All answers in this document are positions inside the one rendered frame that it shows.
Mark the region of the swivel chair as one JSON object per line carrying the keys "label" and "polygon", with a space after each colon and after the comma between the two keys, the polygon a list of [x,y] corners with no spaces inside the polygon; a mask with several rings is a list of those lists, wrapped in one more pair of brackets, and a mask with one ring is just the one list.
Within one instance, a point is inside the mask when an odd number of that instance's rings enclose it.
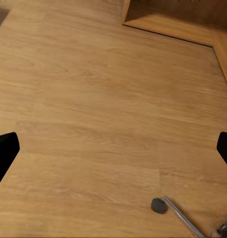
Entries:
{"label": "swivel chair", "polygon": [[[162,198],[154,198],[151,203],[151,209],[157,213],[163,214],[165,211],[165,205],[175,213],[178,219],[186,226],[195,238],[205,238],[168,197],[164,196]],[[227,221],[218,224],[214,229],[212,229],[211,238],[227,238]]]}

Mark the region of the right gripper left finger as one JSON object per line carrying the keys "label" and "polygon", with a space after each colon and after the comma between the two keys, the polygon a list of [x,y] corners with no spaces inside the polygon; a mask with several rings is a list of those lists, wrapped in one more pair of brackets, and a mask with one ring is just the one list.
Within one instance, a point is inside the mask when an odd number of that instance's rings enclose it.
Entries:
{"label": "right gripper left finger", "polygon": [[15,132],[0,135],[0,182],[20,151],[20,145]]}

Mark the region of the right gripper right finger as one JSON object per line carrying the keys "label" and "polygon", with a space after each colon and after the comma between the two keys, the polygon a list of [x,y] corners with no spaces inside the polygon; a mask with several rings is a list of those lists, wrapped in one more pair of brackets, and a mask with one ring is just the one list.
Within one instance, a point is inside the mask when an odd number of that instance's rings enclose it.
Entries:
{"label": "right gripper right finger", "polygon": [[220,133],[217,143],[217,150],[227,164],[227,132]]}

